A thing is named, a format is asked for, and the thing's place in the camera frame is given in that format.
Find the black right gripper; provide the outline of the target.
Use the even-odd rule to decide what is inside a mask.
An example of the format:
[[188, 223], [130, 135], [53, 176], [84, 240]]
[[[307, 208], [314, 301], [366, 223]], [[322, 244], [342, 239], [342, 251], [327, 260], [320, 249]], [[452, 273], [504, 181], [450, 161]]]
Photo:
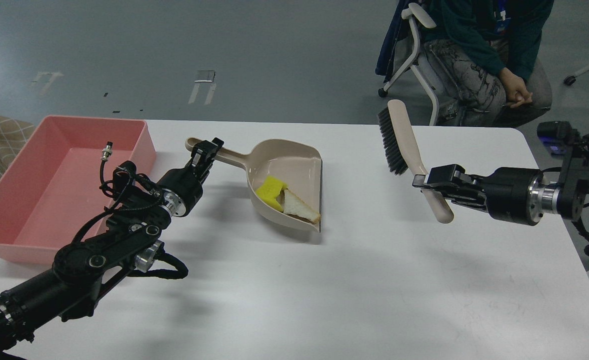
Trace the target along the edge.
[[532, 192], [542, 180], [543, 172], [537, 169], [500, 167], [482, 177], [466, 173], [459, 164], [449, 164], [433, 167], [427, 175], [414, 175], [412, 186], [434, 191], [452, 204], [498, 221], [535, 226], [541, 217]]

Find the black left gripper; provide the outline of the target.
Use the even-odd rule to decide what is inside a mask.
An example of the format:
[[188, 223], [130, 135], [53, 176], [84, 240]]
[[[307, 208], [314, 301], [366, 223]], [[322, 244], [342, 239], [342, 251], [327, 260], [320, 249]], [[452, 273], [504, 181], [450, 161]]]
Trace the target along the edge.
[[162, 207], [173, 217], [185, 217], [203, 196], [203, 183], [213, 162], [223, 148], [224, 141], [214, 137], [201, 141], [191, 151], [189, 168], [174, 168], [162, 176], [157, 186], [162, 192]]

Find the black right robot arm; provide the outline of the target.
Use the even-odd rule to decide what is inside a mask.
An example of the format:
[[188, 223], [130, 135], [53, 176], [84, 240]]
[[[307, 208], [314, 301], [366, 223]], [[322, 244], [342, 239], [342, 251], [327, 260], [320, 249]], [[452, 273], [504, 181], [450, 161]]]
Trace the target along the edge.
[[548, 182], [539, 169], [500, 167], [484, 177], [450, 164], [416, 175], [412, 185], [507, 223], [534, 226], [544, 214], [557, 214], [587, 241], [589, 256], [589, 232], [581, 218], [589, 207], [589, 133], [580, 134], [568, 121], [545, 121], [537, 126], [537, 137], [553, 157], [562, 157], [561, 166], [548, 169], [558, 173], [557, 181]]

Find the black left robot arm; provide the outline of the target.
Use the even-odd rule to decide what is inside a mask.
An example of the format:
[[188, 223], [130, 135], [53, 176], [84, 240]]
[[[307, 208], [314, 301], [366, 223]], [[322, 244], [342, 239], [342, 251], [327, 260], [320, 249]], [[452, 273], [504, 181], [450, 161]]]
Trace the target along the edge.
[[77, 231], [59, 249], [50, 269], [0, 292], [0, 360], [21, 341], [59, 317], [62, 322], [93, 316], [98, 302], [127, 277], [182, 280], [187, 266], [165, 250], [160, 240], [174, 217], [185, 217], [203, 196], [216, 155], [224, 142], [199, 141], [182, 168], [157, 182], [138, 173], [132, 161], [104, 178], [112, 142], [107, 142], [99, 168], [100, 189], [111, 206]]

